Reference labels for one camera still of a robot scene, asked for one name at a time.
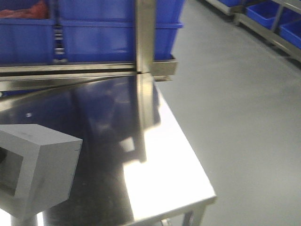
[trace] gray device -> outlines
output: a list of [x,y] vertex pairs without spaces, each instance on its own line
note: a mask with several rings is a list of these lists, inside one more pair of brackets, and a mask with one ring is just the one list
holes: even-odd
[[0,208],[26,220],[66,201],[81,145],[38,124],[0,125]]

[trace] blue storage container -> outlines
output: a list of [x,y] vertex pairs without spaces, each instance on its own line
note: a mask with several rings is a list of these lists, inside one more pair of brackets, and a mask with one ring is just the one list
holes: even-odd
[[301,48],[301,20],[280,26],[280,36]]
[[[134,61],[133,23],[61,20],[63,44],[69,62]],[[157,24],[155,59],[170,59],[182,24]]]
[[[273,1],[262,2],[246,8],[246,15],[262,26],[271,29],[275,21],[279,5]],[[301,18],[301,15],[287,8],[283,10],[279,25]]]
[[[38,1],[0,0],[0,10],[30,8]],[[52,62],[55,17],[52,2],[48,5],[50,19],[0,18],[0,64]]]
[[[157,0],[157,23],[177,23],[185,0]],[[59,0],[64,20],[132,22],[135,0]]]

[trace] metal shelf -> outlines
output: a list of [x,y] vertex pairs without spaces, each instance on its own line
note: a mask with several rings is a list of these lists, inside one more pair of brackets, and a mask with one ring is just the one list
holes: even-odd
[[218,0],[206,0],[209,2],[211,5],[219,9],[221,12],[223,12],[226,15],[233,15],[234,13],[239,13],[242,12],[242,9],[244,8],[243,6],[233,6],[233,7],[228,7],[225,4],[221,3]]
[[293,44],[281,38],[279,35],[273,31],[261,26],[256,21],[250,19],[244,14],[235,15],[235,23],[242,23],[264,37],[266,40],[277,46],[279,49],[283,50],[287,54],[291,55],[293,58],[301,62],[301,49],[297,48]]
[[301,0],[272,0],[272,1],[301,14]]

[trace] floor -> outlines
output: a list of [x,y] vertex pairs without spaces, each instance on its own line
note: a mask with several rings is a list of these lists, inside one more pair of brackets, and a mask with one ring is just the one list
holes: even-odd
[[301,64],[187,0],[158,83],[218,195],[202,226],[301,225]]

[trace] stainless steel tabletop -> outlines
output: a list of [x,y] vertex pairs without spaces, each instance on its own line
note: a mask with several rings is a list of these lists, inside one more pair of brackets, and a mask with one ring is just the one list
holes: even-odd
[[[83,139],[69,199],[38,214],[37,225],[143,225],[214,201],[202,166],[155,85],[152,106],[144,109],[152,117],[144,127],[146,148],[135,148],[135,96],[131,76],[0,98],[0,124],[39,124]],[[11,225],[1,210],[0,219],[1,226]]]

